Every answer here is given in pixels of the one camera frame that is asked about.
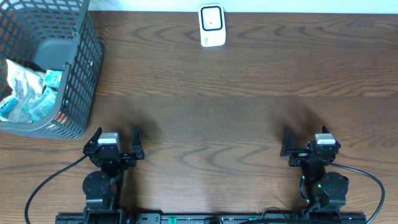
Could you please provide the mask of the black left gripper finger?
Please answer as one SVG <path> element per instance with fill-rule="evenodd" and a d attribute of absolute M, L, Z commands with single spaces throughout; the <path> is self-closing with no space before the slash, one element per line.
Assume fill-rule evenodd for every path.
<path fill-rule="evenodd" d="M 91 139 L 88 141 L 88 145 L 92 146 L 92 145 L 96 145 L 98 144 L 98 139 L 100 138 L 100 135 L 102 134 L 102 128 L 99 127 L 96 132 L 94 133 L 94 135 L 91 137 Z"/>
<path fill-rule="evenodd" d="M 134 134 L 132 137 L 131 148 L 135 157 L 135 160 L 144 160 L 145 153 L 141 144 L 141 140 L 139 139 L 139 131 L 138 129 L 134 130 Z"/>

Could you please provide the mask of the light green snack packet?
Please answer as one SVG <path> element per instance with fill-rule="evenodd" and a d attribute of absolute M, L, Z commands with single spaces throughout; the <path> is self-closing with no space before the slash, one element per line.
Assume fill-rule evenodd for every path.
<path fill-rule="evenodd" d="M 40 99 L 28 110 L 30 119 L 37 122 L 45 118 L 55 105 L 57 92 L 50 87 L 45 87 Z"/>

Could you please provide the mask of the teal small snack packet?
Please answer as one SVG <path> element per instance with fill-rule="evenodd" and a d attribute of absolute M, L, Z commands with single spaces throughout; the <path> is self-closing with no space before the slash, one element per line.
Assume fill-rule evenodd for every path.
<path fill-rule="evenodd" d="M 44 79 L 44 85 L 50 88 L 58 88 L 62 79 L 62 71 L 47 70 Z"/>

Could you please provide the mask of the large beige snack bag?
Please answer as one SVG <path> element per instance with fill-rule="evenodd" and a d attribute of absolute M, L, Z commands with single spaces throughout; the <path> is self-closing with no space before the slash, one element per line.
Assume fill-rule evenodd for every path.
<path fill-rule="evenodd" d="M 32 123 L 28 111 L 42 96 L 45 73 L 33 71 L 9 59 L 6 59 L 6 64 L 7 83 L 12 93 L 1 100 L 1 121 Z"/>

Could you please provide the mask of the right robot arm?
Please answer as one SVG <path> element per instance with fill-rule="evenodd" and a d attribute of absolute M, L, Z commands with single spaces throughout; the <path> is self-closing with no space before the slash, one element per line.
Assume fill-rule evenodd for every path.
<path fill-rule="evenodd" d="M 284 131 L 280 156 L 289 158 L 289 166 L 302 170 L 299 189 L 308 203 L 308 207 L 300 211 L 302 218 L 309 220 L 326 213 L 339 216 L 340 208 L 346 204 L 348 178 L 325 169 L 336 159 L 340 147 L 325 126 L 305 148 L 295 147 L 290 131 Z"/>

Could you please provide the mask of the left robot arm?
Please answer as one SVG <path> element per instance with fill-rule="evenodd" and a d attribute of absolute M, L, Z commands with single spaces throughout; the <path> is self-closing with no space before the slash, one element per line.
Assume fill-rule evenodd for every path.
<path fill-rule="evenodd" d="M 132 135 L 131 152 L 122 153 L 118 133 L 98 128 L 84 145 L 83 154 L 99 168 L 88 174 L 82 184 L 86 195 L 84 223 L 134 223 L 134 215 L 122 208 L 124 173 L 145 157 L 138 130 Z"/>

